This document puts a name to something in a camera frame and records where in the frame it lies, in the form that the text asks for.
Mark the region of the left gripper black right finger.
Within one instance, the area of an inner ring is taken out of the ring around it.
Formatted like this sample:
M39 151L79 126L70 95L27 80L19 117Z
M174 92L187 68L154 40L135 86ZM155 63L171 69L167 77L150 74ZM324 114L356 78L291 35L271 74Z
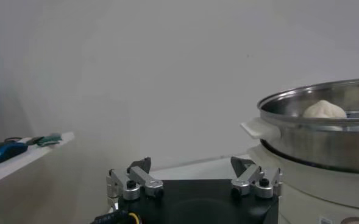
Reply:
M242 198L254 194L258 198L280 197L282 194L282 171L279 167L263 168L251 159L231 157L236 178L232 179L232 195Z

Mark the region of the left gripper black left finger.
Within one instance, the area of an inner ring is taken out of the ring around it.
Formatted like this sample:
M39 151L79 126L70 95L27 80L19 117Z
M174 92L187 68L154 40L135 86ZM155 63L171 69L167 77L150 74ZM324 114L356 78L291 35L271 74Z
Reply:
M134 161L125 171L110 169L106 176L107 203L112 211L119 208L119 200L136 201L144 195L161 199L164 195L162 180L150 176L151 158Z

